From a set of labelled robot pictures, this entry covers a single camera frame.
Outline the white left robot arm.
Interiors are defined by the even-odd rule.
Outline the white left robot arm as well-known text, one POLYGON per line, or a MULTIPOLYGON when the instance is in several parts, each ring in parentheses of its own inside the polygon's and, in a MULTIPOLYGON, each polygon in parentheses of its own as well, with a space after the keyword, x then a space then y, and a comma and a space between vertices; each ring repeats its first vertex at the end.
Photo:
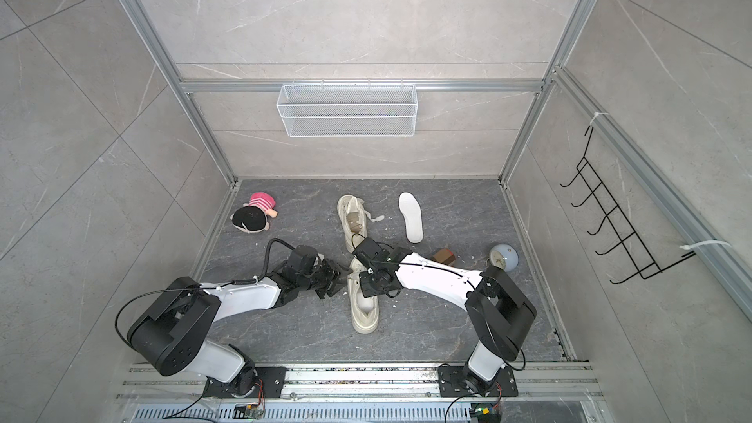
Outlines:
POLYGON ((177 278, 151 293, 154 303, 119 338, 164 377, 190 371, 245 397, 257 385, 256 364, 235 346, 211 341, 213 325, 234 315, 283 307, 305 291, 320 299, 333 297, 346 286, 343 272, 340 264, 310 246, 294 247, 274 238, 264 252, 261 276, 223 283, 177 278))

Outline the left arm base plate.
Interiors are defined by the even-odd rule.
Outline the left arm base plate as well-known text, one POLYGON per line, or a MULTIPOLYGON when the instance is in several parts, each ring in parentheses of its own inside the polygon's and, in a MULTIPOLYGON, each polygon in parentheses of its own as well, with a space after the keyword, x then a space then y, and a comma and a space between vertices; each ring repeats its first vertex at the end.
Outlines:
POLYGON ((230 383, 209 378, 203 396, 219 399, 278 399, 282 394, 286 374, 287 368, 284 366, 262 366, 242 370, 230 383))

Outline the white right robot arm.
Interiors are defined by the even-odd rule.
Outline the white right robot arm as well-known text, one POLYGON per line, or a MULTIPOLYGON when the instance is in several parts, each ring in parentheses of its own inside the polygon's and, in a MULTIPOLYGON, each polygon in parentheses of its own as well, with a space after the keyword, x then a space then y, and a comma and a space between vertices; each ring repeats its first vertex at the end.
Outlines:
POLYGON ((390 249, 371 238, 354 246, 354 258, 363 266, 358 284, 366 298, 416 290, 468 314, 478 344, 462 370, 465 388, 488 393, 502 371, 514 371, 511 364, 526 358, 522 348, 537 310, 503 269, 454 268, 409 249, 390 249))

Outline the cream sneaker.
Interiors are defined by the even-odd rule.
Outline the cream sneaker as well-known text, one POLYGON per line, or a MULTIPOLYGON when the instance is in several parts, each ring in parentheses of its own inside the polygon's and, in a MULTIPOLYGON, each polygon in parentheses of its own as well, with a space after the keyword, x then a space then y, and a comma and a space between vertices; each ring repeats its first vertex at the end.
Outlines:
POLYGON ((346 248, 349 253, 368 236, 367 226, 371 222, 380 222, 385 219, 383 215, 374 217, 366 211, 364 200, 354 195, 344 195, 337 204, 337 213, 342 223, 345 234, 346 248))
POLYGON ((379 322, 378 298, 366 298, 360 286, 360 272, 365 267, 353 258, 350 264, 351 273, 348 275, 348 295, 351 304, 352 326, 360 334, 373 333, 379 322))

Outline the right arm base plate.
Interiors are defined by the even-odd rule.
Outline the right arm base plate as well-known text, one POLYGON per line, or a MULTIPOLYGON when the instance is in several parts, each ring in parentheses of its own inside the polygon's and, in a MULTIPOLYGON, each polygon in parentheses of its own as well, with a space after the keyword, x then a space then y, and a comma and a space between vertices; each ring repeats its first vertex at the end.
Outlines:
POLYGON ((491 381, 484 381, 468 366, 441 364, 437 368, 440 394, 444 398, 456 397, 502 397, 516 398, 519 391, 513 370, 499 368, 491 381))

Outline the white shoe insole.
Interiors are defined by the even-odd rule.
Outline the white shoe insole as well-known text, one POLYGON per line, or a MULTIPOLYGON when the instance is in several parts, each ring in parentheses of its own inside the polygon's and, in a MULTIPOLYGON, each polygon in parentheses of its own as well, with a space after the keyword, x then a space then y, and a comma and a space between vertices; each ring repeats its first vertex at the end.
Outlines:
POLYGON ((409 192, 403 192, 399 196, 399 211, 405 220, 405 235, 407 240, 412 244, 418 244, 423 241, 423 224, 421 207, 409 192))

